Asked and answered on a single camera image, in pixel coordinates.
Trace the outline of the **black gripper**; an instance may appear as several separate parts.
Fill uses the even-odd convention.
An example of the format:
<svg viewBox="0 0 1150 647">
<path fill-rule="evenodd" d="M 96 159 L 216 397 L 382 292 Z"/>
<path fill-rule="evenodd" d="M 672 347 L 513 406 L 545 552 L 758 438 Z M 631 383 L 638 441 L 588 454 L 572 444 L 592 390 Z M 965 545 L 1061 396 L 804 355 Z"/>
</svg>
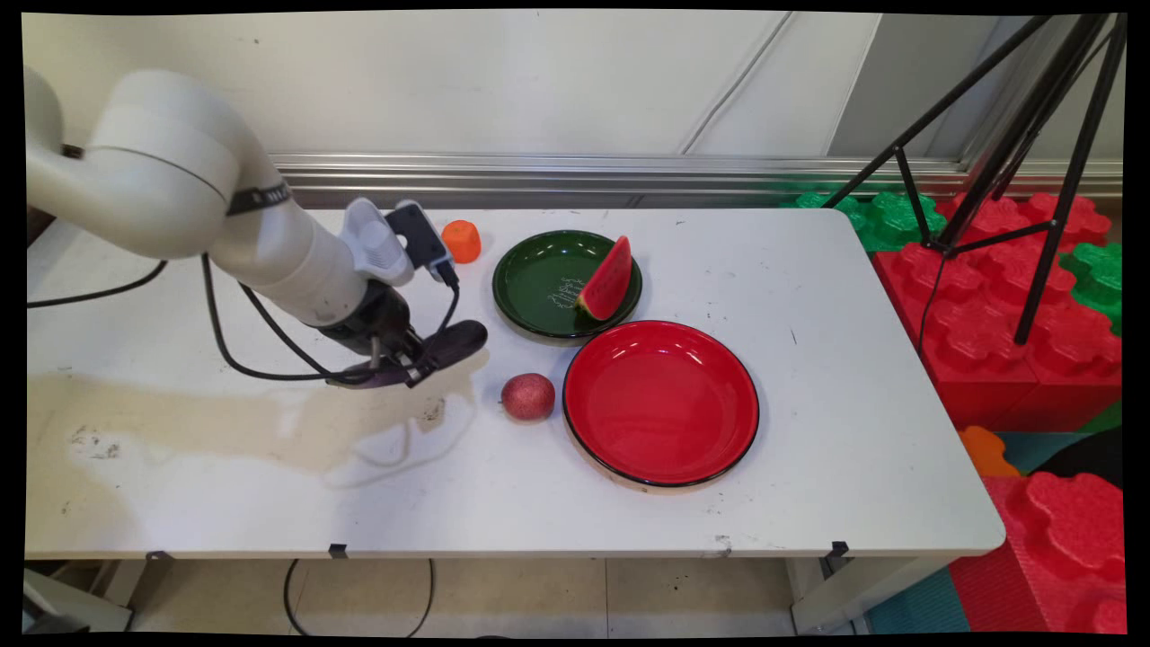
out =
<svg viewBox="0 0 1150 647">
<path fill-rule="evenodd" d="M 455 365 L 460 351 L 452 334 L 434 334 L 422 342 L 411 328 L 411 308 L 394 287 L 369 282 L 361 302 L 346 318 L 320 326 L 319 332 L 342 347 L 369 357 L 370 372 L 396 369 L 394 359 L 409 360 L 405 385 L 415 388 L 432 373 Z"/>
</svg>

